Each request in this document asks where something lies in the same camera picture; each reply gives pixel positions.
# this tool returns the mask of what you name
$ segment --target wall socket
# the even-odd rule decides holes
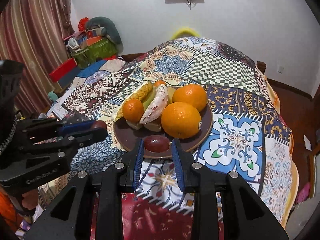
[[[279,73],[281,73],[281,74],[282,74],[282,73],[283,73],[283,70],[284,70],[284,67],[282,67],[282,66],[278,66],[278,72],[279,72]]]

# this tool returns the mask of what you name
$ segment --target plate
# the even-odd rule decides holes
[[[204,139],[207,138],[211,127],[212,127],[212,111],[210,106],[207,104],[206,107],[200,112],[202,124],[200,131],[193,137],[188,139],[180,139],[180,143],[182,146],[182,149],[186,152],[190,152],[197,148]],[[125,119],[122,117],[118,121],[114,123],[114,132],[115,135],[122,145],[122,147],[127,150],[131,151],[134,147],[134,144],[137,140],[137,138],[144,139],[150,135],[163,135],[169,138],[170,141],[172,141],[173,137],[166,134],[164,131],[161,132],[152,132],[144,127],[142,127],[139,130],[132,129],[125,121]],[[171,148],[169,148],[166,152],[162,153],[155,153],[150,152],[146,149],[144,149],[144,158],[149,159],[164,159],[164,158],[171,158]]]

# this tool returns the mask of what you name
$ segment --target striped curtain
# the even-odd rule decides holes
[[[50,105],[48,92],[59,88],[49,73],[68,59],[63,38],[74,31],[65,0],[10,0],[0,14],[0,59],[23,62],[27,68],[15,105],[25,115]]]

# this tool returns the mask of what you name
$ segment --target wooden floor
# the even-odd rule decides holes
[[[310,99],[292,91],[272,86],[280,99],[280,114],[294,137],[292,159],[299,172],[299,190],[310,180],[309,150],[305,148],[304,135],[315,146],[315,120],[314,107]]]

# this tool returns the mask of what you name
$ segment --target orange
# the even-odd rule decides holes
[[[158,87],[159,85],[164,84],[165,86],[167,86],[167,83],[164,82],[163,80],[158,80],[153,86],[154,87]]]
[[[184,102],[168,105],[161,116],[163,130],[174,138],[186,139],[201,128],[201,116],[196,108]]]
[[[174,92],[172,102],[185,102],[191,104],[200,112],[207,104],[207,93],[202,86],[189,84],[178,88]]]
[[[140,100],[130,99],[123,105],[123,117],[133,123],[140,121],[144,113],[144,107]]]

